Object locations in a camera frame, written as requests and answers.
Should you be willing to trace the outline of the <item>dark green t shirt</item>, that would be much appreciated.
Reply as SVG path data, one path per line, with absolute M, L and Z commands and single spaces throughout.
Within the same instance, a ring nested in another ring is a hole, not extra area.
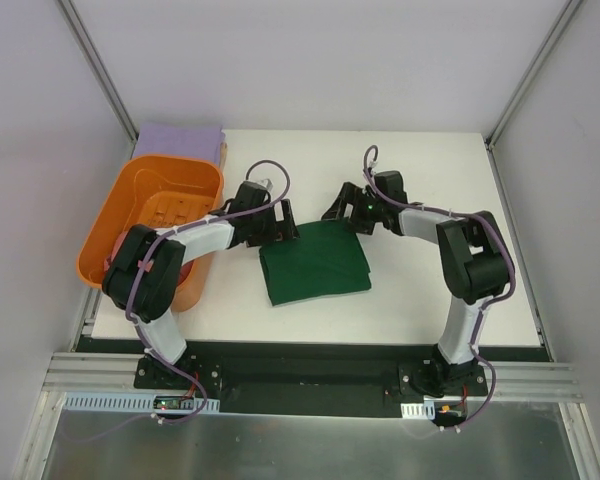
M 316 221 L 298 227 L 299 237 L 259 250 L 272 305 L 371 288 L 370 267 L 358 236 L 342 222 Z

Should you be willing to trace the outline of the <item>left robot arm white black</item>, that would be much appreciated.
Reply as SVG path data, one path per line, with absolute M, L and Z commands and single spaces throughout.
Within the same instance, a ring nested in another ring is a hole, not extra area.
M 299 237 L 291 201 L 272 199 L 262 183 L 245 180 L 236 195 L 200 220 L 166 229 L 137 224 L 109 261 L 102 290 L 136 329 L 156 375 L 168 388 L 184 387 L 191 365 L 172 304 L 183 266 L 238 245 L 270 245 Z

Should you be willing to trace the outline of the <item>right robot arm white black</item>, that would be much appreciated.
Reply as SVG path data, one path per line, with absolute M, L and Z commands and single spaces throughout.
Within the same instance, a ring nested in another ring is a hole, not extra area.
M 401 173 L 366 172 L 361 188 L 345 182 L 323 221 L 346 221 L 355 233 L 370 235 L 380 224 L 398 236 L 438 247 L 443 278 L 451 294 L 448 316 L 429 362 L 415 370 L 411 387 L 440 398 L 481 374 L 478 341 L 489 307 L 515 287 L 515 267 L 489 211 L 453 214 L 410 203 Z

